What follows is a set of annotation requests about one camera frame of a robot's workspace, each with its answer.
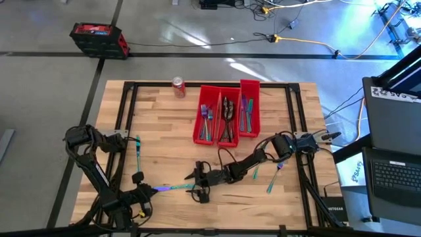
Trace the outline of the black and red toolbox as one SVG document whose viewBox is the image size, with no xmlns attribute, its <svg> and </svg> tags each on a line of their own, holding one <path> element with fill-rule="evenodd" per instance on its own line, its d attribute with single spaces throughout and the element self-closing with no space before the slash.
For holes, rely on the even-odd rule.
<svg viewBox="0 0 421 237">
<path fill-rule="evenodd" d="M 130 53 L 122 30 L 112 24 L 77 22 L 69 36 L 91 58 L 126 60 Z"/>
</svg>

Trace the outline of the black laptop with keyboard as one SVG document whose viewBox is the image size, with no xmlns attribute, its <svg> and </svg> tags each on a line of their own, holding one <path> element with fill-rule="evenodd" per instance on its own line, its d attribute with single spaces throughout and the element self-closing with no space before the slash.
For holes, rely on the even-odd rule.
<svg viewBox="0 0 421 237">
<path fill-rule="evenodd" d="M 421 226 L 421 156 L 364 147 L 370 213 Z"/>
</svg>

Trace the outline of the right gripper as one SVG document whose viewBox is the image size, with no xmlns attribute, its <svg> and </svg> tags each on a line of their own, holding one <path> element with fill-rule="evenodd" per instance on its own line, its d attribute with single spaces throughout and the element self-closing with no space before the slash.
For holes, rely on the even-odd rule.
<svg viewBox="0 0 421 237">
<path fill-rule="evenodd" d="M 206 164 L 208 163 L 205 161 L 197 161 L 193 172 L 184 178 L 185 180 L 195 180 L 195 188 L 192 188 L 189 192 L 197 196 L 197 202 L 199 203 L 208 203 L 210 201 L 211 186 L 228 181 L 227 172 L 224 170 L 214 169 L 205 172 Z"/>
</svg>

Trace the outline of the red plastic bin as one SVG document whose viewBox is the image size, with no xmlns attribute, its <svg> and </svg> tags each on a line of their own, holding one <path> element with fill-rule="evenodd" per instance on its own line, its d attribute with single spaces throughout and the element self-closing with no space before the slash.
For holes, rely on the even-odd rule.
<svg viewBox="0 0 421 237">
<path fill-rule="evenodd" d="M 239 143 L 239 109 L 240 109 L 240 89 L 239 88 L 220 88 L 220 101 L 218 102 L 217 125 L 216 125 L 216 144 L 218 147 L 237 147 Z M 220 137 L 224 131 L 224 98 L 233 101 L 235 105 L 235 114 L 232 121 L 234 138 L 233 142 L 221 142 Z"/>
<path fill-rule="evenodd" d="M 195 126 L 193 129 L 193 142 L 201 145 L 214 145 L 216 142 L 216 125 L 217 125 L 217 112 L 218 102 L 220 101 L 220 88 L 216 86 L 201 86 L 199 91 L 197 115 Z M 212 109 L 212 141 L 201 140 L 200 135 L 203 127 L 203 117 L 201 116 L 201 105 L 205 104 L 207 109 Z"/>
<path fill-rule="evenodd" d="M 240 80 L 241 96 L 245 95 L 247 102 L 253 98 L 253 114 L 252 114 L 252 127 L 251 133 L 245 129 L 244 132 L 239 131 L 242 137 L 256 138 L 260 133 L 260 82 L 256 80 Z"/>
</svg>

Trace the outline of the black aluminium table frame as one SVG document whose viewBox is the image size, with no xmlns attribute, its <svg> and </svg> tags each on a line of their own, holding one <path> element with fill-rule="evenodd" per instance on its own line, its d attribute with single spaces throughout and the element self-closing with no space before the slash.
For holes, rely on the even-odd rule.
<svg viewBox="0 0 421 237">
<path fill-rule="evenodd" d="M 101 102 L 97 129 L 128 130 L 141 138 L 143 182 L 151 186 L 193 184 L 184 178 L 197 161 L 219 169 L 219 162 L 231 163 L 250 155 L 263 139 L 281 131 L 316 132 L 324 129 L 318 101 L 301 97 L 302 89 L 316 94 L 314 84 L 260 82 L 260 133 L 256 138 L 239 136 L 237 147 L 218 147 L 193 142 L 201 86 L 240 88 L 240 82 L 187 82 L 186 96 L 174 97 L 169 82 L 110 81 Z M 128 141 L 125 151 L 97 151 L 106 177 L 119 190 L 133 190 L 137 171 L 136 144 Z M 151 198 L 153 214 L 145 223 L 127 230 L 143 233 L 176 233 L 216 236 L 219 234 L 269 234 L 278 236 L 325 236 L 345 225 L 331 213 L 319 194 L 319 187 L 336 176 L 327 154 L 296 153 L 277 175 L 271 194 L 266 189 L 276 171 L 267 161 L 253 180 L 252 168 L 243 180 L 210 188 L 210 201 L 198 203 L 186 190 L 158 192 Z"/>
</svg>

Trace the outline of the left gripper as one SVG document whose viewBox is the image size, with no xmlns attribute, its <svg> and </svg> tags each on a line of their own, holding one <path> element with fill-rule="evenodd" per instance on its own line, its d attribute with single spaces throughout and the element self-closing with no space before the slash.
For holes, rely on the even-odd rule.
<svg viewBox="0 0 421 237">
<path fill-rule="evenodd" d="M 155 195 L 159 192 L 158 189 L 151 187 L 147 184 L 144 184 L 142 181 L 144 179 L 143 172 L 136 172 L 132 175 L 132 182 L 136 185 L 133 190 L 129 191 L 129 201 L 130 205 L 134 205 L 136 203 L 140 204 L 140 211 L 146 214 L 145 217 L 150 217 L 152 215 L 152 207 L 151 204 L 147 206 L 147 204 L 151 201 L 151 195 Z"/>
</svg>

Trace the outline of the black floor stand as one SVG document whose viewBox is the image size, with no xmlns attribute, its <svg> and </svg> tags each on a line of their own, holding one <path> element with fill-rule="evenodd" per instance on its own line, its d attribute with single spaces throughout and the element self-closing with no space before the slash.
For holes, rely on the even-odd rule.
<svg viewBox="0 0 421 237">
<path fill-rule="evenodd" d="M 373 14 L 378 15 L 386 27 L 385 30 L 390 38 L 389 44 L 394 47 L 399 58 L 403 58 L 405 27 L 404 18 L 398 9 L 403 0 L 373 0 L 373 2 L 375 6 Z"/>
</svg>

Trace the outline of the grey laptop with sticker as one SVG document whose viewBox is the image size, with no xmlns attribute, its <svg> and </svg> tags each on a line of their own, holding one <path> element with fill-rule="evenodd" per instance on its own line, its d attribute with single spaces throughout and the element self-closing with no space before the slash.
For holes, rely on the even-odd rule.
<svg viewBox="0 0 421 237">
<path fill-rule="evenodd" d="M 372 79 L 362 79 L 372 145 L 379 149 L 421 155 L 421 103 L 372 95 Z"/>
</svg>

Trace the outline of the white printed carton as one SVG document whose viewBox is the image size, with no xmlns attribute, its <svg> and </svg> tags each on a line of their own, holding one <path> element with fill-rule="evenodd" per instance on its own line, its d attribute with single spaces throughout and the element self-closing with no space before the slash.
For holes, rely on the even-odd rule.
<svg viewBox="0 0 421 237">
<path fill-rule="evenodd" d="M 336 169 L 341 187 L 366 185 L 362 161 L 342 161 L 336 165 Z"/>
</svg>

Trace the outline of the black Netgear network switch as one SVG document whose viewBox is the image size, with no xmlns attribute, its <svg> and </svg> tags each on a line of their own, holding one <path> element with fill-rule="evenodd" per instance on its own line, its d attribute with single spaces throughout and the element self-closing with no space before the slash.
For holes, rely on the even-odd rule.
<svg viewBox="0 0 421 237">
<path fill-rule="evenodd" d="M 343 197 L 323 197 L 322 200 L 328 207 L 328 210 L 341 222 L 347 223 L 347 209 Z"/>
</svg>

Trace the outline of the red soda can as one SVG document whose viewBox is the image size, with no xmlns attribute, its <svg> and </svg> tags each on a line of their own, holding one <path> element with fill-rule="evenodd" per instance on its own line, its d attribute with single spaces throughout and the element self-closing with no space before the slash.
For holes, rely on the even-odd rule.
<svg viewBox="0 0 421 237">
<path fill-rule="evenodd" d="M 186 96 L 185 82 L 182 77 L 179 77 L 179 76 L 174 77 L 172 79 L 172 87 L 174 90 L 174 95 L 177 98 L 184 98 Z"/>
</svg>

